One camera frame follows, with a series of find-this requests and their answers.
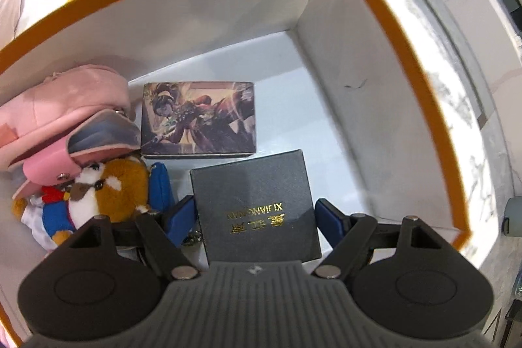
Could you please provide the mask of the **white dog plush striped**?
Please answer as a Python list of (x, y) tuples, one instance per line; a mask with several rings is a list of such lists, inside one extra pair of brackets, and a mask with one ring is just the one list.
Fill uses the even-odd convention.
[(183, 247), (194, 247), (203, 241), (202, 233), (198, 229), (189, 231), (186, 237), (183, 239), (181, 245)]

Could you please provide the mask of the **brown dog plush blue outfit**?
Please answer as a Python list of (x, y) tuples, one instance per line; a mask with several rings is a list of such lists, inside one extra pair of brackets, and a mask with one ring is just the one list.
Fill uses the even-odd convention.
[(95, 216), (132, 222), (151, 210), (164, 213), (174, 203), (166, 167), (160, 162), (147, 166), (130, 155), (93, 162), (64, 187), (45, 186), (22, 196), (12, 202), (11, 212), (51, 252)]

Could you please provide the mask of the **pink mini backpack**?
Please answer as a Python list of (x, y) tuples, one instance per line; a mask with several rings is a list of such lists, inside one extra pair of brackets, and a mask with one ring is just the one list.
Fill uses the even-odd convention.
[(128, 81), (112, 68), (55, 73), (1, 106), (1, 170), (100, 110), (129, 110)]

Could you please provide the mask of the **orange cardboard storage box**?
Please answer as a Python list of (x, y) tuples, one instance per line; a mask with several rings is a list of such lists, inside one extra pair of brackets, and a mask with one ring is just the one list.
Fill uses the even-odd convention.
[(51, 256), (1, 216), (1, 322), (26, 347), (479, 347), (490, 308), (482, 274), (462, 256), (466, 201), (449, 115), (435, 95), (444, 58), (389, 0), (75, 0), (1, 52), (1, 97), (56, 71), (113, 67), (140, 104), (148, 80), (251, 80), (260, 156), (302, 151), (314, 197), (390, 215), (395, 254), (368, 261), (364, 216), (316, 277), (296, 262), (214, 262), (171, 281), (150, 313), (108, 337), (55, 297), (99, 275), (74, 268), (112, 251)]

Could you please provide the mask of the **pink embossed wallet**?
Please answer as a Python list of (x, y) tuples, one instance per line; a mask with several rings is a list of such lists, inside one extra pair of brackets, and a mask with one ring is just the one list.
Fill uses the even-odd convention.
[(87, 165), (130, 154), (140, 146), (141, 131), (134, 122), (115, 110), (101, 110), (51, 144), (13, 162), (8, 169), (15, 187), (12, 198), (70, 182)]

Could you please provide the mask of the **illustrated card box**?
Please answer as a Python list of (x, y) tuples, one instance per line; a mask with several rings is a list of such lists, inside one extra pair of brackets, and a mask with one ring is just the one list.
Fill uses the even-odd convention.
[(252, 82), (143, 86), (141, 151), (149, 158), (241, 157), (256, 152)]

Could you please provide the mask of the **black box gold lettering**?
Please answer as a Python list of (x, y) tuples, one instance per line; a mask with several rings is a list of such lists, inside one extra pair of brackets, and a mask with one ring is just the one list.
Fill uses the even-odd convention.
[(208, 262), (321, 257), (302, 151), (190, 171)]

